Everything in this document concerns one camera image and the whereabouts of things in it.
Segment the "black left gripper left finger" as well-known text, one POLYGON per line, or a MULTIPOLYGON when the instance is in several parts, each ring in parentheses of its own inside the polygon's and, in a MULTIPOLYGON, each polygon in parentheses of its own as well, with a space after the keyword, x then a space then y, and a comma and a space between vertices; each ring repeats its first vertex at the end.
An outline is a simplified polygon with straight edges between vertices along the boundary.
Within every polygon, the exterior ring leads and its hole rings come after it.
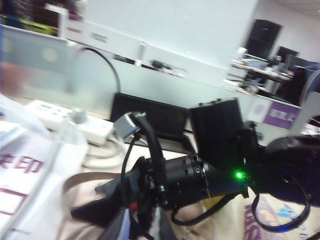
POLYGON ((130 234, 129 209, 122 207, 101 234, 102 240, 128 240, 130 234))

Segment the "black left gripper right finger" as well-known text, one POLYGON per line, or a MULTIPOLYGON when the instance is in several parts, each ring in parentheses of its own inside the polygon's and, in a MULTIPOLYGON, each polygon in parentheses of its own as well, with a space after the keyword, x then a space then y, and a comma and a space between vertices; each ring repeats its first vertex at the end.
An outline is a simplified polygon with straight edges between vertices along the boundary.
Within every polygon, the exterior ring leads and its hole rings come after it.
POLYGON ((153 236, 155 240, 174 240, 175 233, 166 213, 156 208, 153 221, 153 236))

